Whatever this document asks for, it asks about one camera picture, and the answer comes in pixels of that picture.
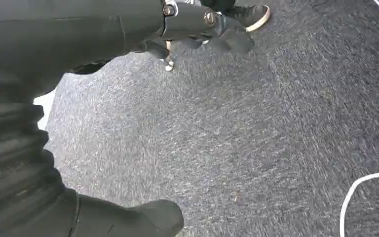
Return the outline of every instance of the screw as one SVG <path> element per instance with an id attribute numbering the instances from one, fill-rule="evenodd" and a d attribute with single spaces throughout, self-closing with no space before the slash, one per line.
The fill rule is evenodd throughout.
<path id="1" fill-rule="evenodd" d="M 210 11 L 207 11 L 204 14 L 204 21 L 208 25 L 212 25 L 214 23 L 214 14 L 212 12 L 210 12 Z"/>
<path id="2" fill-rule="evenodd" d="M 163 15 L 173 16 L 175 14 L 175 9 L 172 5 L 166 5 L 163 7 Z"/>

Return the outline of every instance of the white shoe sole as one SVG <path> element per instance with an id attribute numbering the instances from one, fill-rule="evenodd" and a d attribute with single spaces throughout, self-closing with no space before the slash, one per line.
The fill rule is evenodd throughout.
<path id="1" fill-rule="evenodd" d="M 252 32 L 252 31 L 257 30 L 259 27 L 263 26 L 268 21 L 269 17 L 271 16 L 271 10 L 269 6 L 265 6 L 265 7 L 266 7 L 265 15 L 252 26 L 246 27 L 247 32 Z"/>

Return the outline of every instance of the black shoe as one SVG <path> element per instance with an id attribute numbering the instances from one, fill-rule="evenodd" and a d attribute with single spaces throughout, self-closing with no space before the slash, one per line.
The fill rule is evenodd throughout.
<path id="1" fill-rule="evenodd" d="M 246 31 L 252 32 L 268 21 L 271 11 L 268 6 L 234 6 L 223 15 L 238 20 Z"/>

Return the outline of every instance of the black sneaker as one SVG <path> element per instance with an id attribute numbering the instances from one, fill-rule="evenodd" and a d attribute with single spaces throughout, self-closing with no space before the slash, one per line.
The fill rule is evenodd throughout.
<path id="1" fill-rule="evenodd" d="M 238 20 L 246 31 L 252 32 L 268 21 L 271 11 L 268 6 L 234 6 L 223 15 Z"/>

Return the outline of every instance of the sneaker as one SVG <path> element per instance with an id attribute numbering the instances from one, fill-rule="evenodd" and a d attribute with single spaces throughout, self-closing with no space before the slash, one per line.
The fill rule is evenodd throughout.
<path id="1" fill-rule="evenodd" d="M 223 15 L 238 20 L 246 31 L 252 32 L 268 21 L 271 11 L 268 6 L 234 6 Z"/>

